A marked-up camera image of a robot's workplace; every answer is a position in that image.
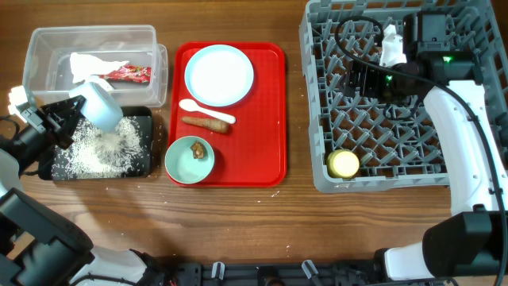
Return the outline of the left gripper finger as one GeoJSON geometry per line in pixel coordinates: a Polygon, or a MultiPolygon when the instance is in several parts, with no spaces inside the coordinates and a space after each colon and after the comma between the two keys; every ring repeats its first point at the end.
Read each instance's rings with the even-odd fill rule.
{"type": "Polygon", "coordinates": [[[45,114],[56,114],[61,118],[67,118],[79,115],[85,103],[86,98],[82,95],[78,95],[59,102],[43,105],[40,109],[45,114]]]}
{"type": "Polygon", "coordinates": [[[67,118],[61,118],[59,124],[62,127],[63,133],[71,137],[73,133],[75,132],[75,129],[79,123],[80,118],[82,117],[82,112],[80,112],[79,115],[74,115],[67,118]]]}

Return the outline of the light blue bowl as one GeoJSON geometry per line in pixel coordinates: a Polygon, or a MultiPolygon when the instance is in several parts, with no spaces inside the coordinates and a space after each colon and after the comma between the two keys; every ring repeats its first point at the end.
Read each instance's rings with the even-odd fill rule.
{"type": "Polygon", "coordinates": [[[104,132],[115,131],[123,112],[110,93],[97,83],[87,82],[69,91],[71,98],[80,95],[86,99],[81,109],[83,116],[104,132]]]}

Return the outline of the yellow plastic cup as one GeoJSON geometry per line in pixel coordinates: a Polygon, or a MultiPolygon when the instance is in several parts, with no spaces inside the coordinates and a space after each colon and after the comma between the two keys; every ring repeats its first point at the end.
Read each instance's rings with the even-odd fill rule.
{"type": "Polygon", "coordinates": [[[326,166],[331,177],[350,179],[359,171],[360,160],[351,151],[341,149],[328,155],[326,166]]]}

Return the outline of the green bowl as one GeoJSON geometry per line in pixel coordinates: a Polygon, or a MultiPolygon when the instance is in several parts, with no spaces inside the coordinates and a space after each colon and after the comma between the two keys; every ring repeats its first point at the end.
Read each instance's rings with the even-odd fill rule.
{"type": "Polygon", "coordinates": [[[203,181],[213,170],[215,154],[212,146],[203,138],[185,136],[170,144],[164,158],[167,174],[177,183],[196,184],[203,181]],[[200,141],[206,147],[203,159],[194,159],[191,145],[200,141]]]}

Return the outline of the brown carrot-like food scrap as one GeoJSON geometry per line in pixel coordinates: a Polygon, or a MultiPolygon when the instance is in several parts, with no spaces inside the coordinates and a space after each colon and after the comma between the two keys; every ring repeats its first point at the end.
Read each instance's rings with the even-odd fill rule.
{"type": "Polygon", "coordinates": [[[229,123],[214,118],[182,117],[180,120],[188,125],[201,127],[215,133],[227,133],[229,123]]]}

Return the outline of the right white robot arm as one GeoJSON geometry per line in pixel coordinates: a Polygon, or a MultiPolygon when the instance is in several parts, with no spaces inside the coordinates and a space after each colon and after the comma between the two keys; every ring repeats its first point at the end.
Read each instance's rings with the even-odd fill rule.
{"type": "Polygon", "coordinates": [[[483,74],[472,52],[451,49],[447,16],[420,11],[403,19],[402,39],[376,43],[389,62],[353,57],[341,82],[347,96],[390,105],[414,95],[430,116],[451,191],[450,218],[412,245],[379,253],[388,280],[495,276],[507,270],[507,175],[487,117],[483,74]]]}

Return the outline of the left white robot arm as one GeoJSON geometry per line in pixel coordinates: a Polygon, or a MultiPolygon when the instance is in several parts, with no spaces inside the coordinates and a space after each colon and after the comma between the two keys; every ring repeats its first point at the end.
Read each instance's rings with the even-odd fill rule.
{"type": "Polygon", "coordinates": [[[163,285],[146,253],[93,245],[73,222],[24,193],[20,177],[55,146],[67,148],[86,99],[23,110],[28,125],[1,139],[1,283],[3,285],[163,285]]]}

